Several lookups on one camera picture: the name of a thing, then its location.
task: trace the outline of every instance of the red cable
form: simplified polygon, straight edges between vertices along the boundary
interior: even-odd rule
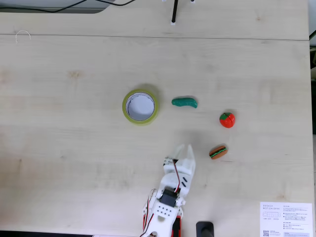
[[[145,219],[145,224],[143,226],[143,230],[145,229],[146,225],[147,225],[147,219],[148,219],[148,212],[149,212],[149,197],[147,199],[147,214],[146,214],[146,219]]]
[[[178,191],[178,189],[179,189],[179,186],[180,186],[180,178],[179,178],[179,174],[178,174],[178,171],[177,171],[176,163],[174,162],[174,160],[173,160],[173,165],[174,165],[174,169],[176,170],[176,174],[178,176],[178,186],[177,186],[176,190],[174,191],[176,193]]]
[[[151,218],[150,218],[150,220],[149,220],[149,222],[148,222],[148,226],[149,226],[150,222],[152,221],[153,216],[154,216],[154,215],[151,216]],[[142,236],[147,232],[148,226],[147,226],[147,228],[146,228],[146,231],[143,232],[139,237],[142,237]]]

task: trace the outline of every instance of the roll of tape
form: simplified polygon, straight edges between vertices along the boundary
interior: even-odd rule
[[[149,91],[136,89],[125,96],[122,109],[130,122],[137,125],[147,125],[157,115],[158,101]]]

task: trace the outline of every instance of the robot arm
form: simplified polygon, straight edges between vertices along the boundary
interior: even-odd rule
[[[160,186],[145,204],[144,232],[140,237],[171,237],[172,225],[177,216],[183,216],[181,206],[185,204],[196,163],[191,145],[186,157],[184,145],[177,147],[174,153],[164,159],[163,176]]]

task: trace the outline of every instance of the toy tomato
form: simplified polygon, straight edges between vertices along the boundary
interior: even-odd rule
[[[235,124],[235,116],[232,113],[223,113],[219,117],[219,121],[224,127],[230,128]]]

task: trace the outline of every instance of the paper card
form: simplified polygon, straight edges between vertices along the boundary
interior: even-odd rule
[[[313,237],[311,203],[261,202],[260,237]]]

